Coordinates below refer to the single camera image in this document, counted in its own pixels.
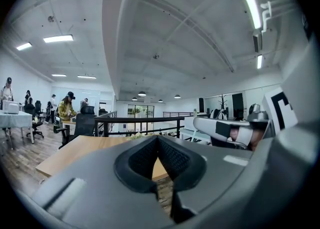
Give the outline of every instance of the wooden desk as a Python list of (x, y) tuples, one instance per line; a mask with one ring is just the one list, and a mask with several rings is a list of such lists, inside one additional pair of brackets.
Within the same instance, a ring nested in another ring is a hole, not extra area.
[(62, 121), (62, 128), (69, 129), (69, 134), (70, 135), (74, 135), (75, 134), (75, 129), (76, 129), (76, 122), (75, 121), (70, 121), (70, 120), (63, 120)]
[[(50, 177), (63, 170), (69, 164), (93, 151), (109, 148), (129, 141), (129, 137), (95, 137), (80, 135), (55, 154), (41, 162), (35, 170)], [(165, 168), (159, 159), (153, 167), (152, 179), (159, 180), (167, 176)]]

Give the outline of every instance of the black railing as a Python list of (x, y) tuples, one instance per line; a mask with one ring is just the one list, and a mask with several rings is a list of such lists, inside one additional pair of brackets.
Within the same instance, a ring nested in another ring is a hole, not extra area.
[(177, 111), (164, 111), (163, 112), (163, 117), (168, 118), (168, 117), (190, 117), (193, 116), (193, 112), (177, 112)]
[(174, 130), (176, 129), (176, 137), (180, 138), (180, 128), (183, 128), (184, 126), (180, 126), (180, 121), (183, 121), (185, 117), (168, 117), (168, 118), (162, 118), (162, 117), (156, 117), (156, 118), (119, 118), (119, 117), (110, 117), (107, 116), (108, 114), (104, 114), (101, 116), (97, 116), (94, 118), (95, 120), (95, 136), (99, 137), (99, 129), (98, 125), (103, 124), (104, 128), (104, 136), (108, 137), (109, 135), (124, 135), (124, 134), (136, 134), (138, 131), (133, 132), (110, 132), (108, 129), (110, 128), (109, 125), (114, 125), (115, 123), (140, 123), (140, 126), (142, 126), (142, 123), (160, 123), (160, 122), (172, 122), (176, 121), (176, 127), (168, 127), (168, 128), (160, 128), (160, 129), (152, 129), (152, 130), (143, 130), (139, 131), (140, 133), (151, 133), (151, 132), (162, 132), (166, 130)]
[[(97, 116), (95, 118), (102, 118), (102, 117), (106, 117), (106, 118), (117, 118), (117, 111), (112, 111), (112, 112), (108, 112), (106, 114), (102, 114), (100, 116)], [(112, 131), (114, 127), (114, 123), (110, 123), (109, 125), (107, 125), (107, 127), (105, 127), (105, 124), (104, 123), (101, 123), (101, 122), (98, 122), (95, 121), (95, 136), (102, 136), (105, 134), (105, 132), (107, 132), (107, 134), (109, 132)]]

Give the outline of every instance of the baseball cap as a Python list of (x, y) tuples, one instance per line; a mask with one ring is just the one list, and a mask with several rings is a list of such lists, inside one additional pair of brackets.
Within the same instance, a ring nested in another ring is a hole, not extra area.
[(76, 99), (76, 97), (74, 96), (74, 93), (71, 91), (68, 92), (68, 96), (73, 100)]

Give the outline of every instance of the table leg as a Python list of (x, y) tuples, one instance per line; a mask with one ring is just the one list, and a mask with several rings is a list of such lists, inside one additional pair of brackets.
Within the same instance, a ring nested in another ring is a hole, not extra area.
[(192, 138), (191, 138), (191, 142), (193, 142), (194, 141), (194, 139), (195, 139), (195, 135), (196, 135), (196, 130), (193, 132), (193, 135), (192, 135)]
[(13, 146), (12, 146), (11, 136), (10, 136), (9, 133), (8, 133), (8, 137), (9, 137), (9, 141), (10, 141), (11, 150), (13, 150), (14, 148), (13, 148)]
[(31, 137), (31, 143), (34, 144), (35, 140), (34, 140), (34, 134), (32, 132), (32, 126), (30, 127), (30, 137)]

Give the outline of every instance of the white device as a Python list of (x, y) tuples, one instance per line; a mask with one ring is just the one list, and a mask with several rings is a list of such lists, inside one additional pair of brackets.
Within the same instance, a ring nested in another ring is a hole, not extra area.
[(190, 130), (190, 131), (198, 131), (198, 129), (195, 128), (194, 126), (194, 119), (196, 117), (184, 117), (184, 128), (186, 130)]
[(19, 113), (19, 103), (8, 100), (2, 100), (2, 110), (5, 114), (17, 115)]

